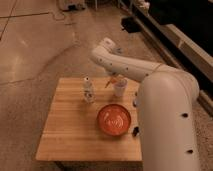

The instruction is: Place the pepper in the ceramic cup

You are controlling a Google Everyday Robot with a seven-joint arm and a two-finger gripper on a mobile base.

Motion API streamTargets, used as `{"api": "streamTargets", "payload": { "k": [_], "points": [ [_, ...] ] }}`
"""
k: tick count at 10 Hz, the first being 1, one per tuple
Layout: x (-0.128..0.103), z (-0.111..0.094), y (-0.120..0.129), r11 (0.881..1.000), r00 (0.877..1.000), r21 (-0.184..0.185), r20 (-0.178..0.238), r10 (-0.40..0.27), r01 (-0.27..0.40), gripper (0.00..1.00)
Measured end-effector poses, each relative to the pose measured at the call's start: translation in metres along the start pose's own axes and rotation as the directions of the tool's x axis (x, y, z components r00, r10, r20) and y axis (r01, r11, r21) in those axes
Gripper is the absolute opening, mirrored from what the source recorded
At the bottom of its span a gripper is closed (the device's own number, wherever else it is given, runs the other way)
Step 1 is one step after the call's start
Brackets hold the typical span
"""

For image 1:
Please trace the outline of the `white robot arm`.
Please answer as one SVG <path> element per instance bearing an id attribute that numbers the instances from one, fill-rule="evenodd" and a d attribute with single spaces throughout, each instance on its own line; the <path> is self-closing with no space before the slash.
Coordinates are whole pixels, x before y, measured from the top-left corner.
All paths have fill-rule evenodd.
<path id="1" fill-rule="evenodd" d="M 91 60 L 113 76 L 138 83 L 136 109 L 144 171 L 201 171 L 193 104 L 199 96 L 196 78 L 181 69 L 115 53 L 104 38 Z"/>

